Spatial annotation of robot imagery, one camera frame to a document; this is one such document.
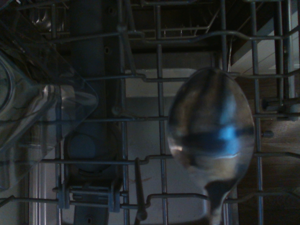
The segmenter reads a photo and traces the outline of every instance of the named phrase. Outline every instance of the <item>utensil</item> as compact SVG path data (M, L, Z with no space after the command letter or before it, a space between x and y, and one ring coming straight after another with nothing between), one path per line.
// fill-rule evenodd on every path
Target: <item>utensil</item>
M226 72L201 69L177 92L168 121L174 158L210 200L206 225L221 222L223 201L245 175L255 144L247 99Z

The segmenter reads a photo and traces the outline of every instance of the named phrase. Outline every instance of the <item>clear plastic container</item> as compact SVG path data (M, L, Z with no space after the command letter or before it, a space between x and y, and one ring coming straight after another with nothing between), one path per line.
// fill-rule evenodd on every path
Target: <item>clear plastic container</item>
M94 90L21 13L0 12L0 191L98 104Z

